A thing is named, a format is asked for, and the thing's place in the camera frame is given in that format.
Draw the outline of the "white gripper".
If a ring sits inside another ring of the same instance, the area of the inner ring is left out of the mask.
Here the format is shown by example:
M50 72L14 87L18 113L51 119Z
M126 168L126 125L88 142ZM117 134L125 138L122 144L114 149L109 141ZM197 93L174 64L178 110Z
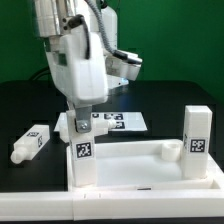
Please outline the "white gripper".
M85 58L86 41L81 32L60 38L59 51L47 52L53 82L76 107L76 129L91 131L91 105L108 98L108 83L100 37L90 34L91 56Z

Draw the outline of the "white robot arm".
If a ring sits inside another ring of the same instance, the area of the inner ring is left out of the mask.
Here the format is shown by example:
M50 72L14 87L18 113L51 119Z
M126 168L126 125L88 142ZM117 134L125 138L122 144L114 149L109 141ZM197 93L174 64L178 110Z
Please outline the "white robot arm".
M108 81L92 0L31 0L51 76L76 114L80 133L92 129L92 107L107 101Z

